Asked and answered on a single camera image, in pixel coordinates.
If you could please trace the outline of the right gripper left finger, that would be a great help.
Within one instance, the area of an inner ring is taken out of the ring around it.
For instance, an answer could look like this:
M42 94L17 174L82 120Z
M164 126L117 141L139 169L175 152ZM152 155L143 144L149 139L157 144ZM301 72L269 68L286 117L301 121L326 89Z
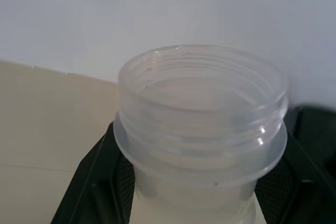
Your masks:
M129 224L134 189L133 165L111 123L79 163L51 224Z

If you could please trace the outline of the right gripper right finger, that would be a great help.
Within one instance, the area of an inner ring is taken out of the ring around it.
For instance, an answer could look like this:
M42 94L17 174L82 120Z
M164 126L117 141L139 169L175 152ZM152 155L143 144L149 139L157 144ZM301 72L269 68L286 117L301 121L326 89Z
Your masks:
M336 109L301 105L285 117L287 147L259 179L260 224L336 224Z

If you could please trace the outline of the clear plastic flask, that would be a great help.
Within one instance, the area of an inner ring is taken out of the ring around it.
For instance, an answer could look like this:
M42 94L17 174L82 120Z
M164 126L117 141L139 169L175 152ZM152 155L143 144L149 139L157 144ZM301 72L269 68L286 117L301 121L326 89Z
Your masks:
M240 50L172 46L129 60L118 84L130 224L257 224L257 180L287 144L282 73Z

